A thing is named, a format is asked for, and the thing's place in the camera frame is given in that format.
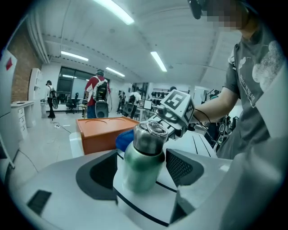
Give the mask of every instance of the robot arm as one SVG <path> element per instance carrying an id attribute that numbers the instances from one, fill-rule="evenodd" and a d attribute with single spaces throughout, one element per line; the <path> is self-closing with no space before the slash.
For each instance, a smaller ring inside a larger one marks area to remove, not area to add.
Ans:
<path id="1" fill-rule="evenodd" d="M 182 137 L 194 113 L 191 95 L 174 89 L 160 103 L 155 115 L 148 120 L 161 123 L 168 131 L 168 138 Z"/>

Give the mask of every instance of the ceiling light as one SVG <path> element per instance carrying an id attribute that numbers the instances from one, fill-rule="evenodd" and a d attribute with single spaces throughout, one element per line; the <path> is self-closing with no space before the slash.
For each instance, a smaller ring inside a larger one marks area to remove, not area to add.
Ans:
<path id="1" fill-rule="evenodd" d="M 99 3 L 113 14 L 115 14 L 118 18 L 120 18 L 126 25 L 130 25 L 134 22 L 133 18 L 131 18 L 120 6 L 118 6 L 112 0 L 94 0 Z"/>
<path id="2" fill-rule="evenodd" d="M 109 67 L 106 67 L 106 70 L 109 70 L 109 71 L 111 71 L 111 72 L 113 72 L 113 73 L 116 73 L 116 74 L 120 75 L 121 77 L 125 77 L 125 75 L 124 75 L 124 74 L 122 74 L 122 73 L 119 73 L 118 71 L 116 71 L 116 70 L 113 70 L 113 69 L 111 69 L 111 68 L 109 68 Z"/>
<path id="3" fill-rule="evenodd" d="M 161 70 L 163 72 L 167 72 L 167 69 L 165 68 L 165 65 L 163 64 L 161 58 L 159 57 L 157 52 L 151 52 L 151 55 L 153 56 L 153 58 L 155 59 L 155 61 L 157 62 L 157 64 L 160 66 Z"/>
<path id="4" fill-rule="evenodd" d="M 66 74 L 63 74 L 62 77 L 77 78 L 77 77 L 73 77 L 73 76 L 71 76 L 71 75 L 66 75 Z"/>
<path id="5" fill-rule="evenodd" d="M 84 60 L 84 61 L 88 61 L 89 60 L 89 59 L 87 59 L 85 57 L 81 57 L 81 56 L 78 56 L 76 54 L 67 53 L 67 52 L 64 52 L 64 51 L 61 51 L 61 54 L 68 55 L 68 56 L 71 56 L 71 57 L 74 57 L 74 58 L 78 58 L 78 59 L 81 59 L 81 60 Z"/>

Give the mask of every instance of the man in red shirt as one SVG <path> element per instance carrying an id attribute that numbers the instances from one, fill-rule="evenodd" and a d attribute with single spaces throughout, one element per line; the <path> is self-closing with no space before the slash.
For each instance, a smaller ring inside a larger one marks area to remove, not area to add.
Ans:
<path id="1" fill-rule="evenodd" d="M 88 104 L 87 104 L 87 118 L 97 118 L 96 112 L 95 112 L 95 104 L 96 101 L 93 99 L 92 92 L 95 88 L 96 84 L 100 81 L 104 81 L 104 71 L 103 70 L 97 70 L 96 76 L 93 76 L 89 79 L 86 87 L 85 87 L 85 94 L 88 97 Z M 107 82 L 108 92 L 110 93 L 110 87 Z"/>

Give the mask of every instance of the orange box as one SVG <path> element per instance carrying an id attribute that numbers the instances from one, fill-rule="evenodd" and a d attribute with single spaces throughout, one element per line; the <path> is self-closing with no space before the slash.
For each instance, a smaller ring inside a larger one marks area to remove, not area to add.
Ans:
<path id="1" fill-rule="evenodd" d="M 116 149 L 116 138 L 131 130 L 138 121 L 127 117 L 76 119 L 84 154 Z"/>

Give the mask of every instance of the red sign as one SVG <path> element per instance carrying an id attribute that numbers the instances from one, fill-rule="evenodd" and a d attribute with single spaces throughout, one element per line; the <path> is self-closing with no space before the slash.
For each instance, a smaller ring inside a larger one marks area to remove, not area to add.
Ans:
<path id="1" fill-rule="evenodd" d="M 12 66 L 12 59 L 9 58 L 9 60 L 7 61 L 7 64 L 6 64 L 6 70 L 8 71 L 8 69 L 10 69 L 10 67 Z"/>

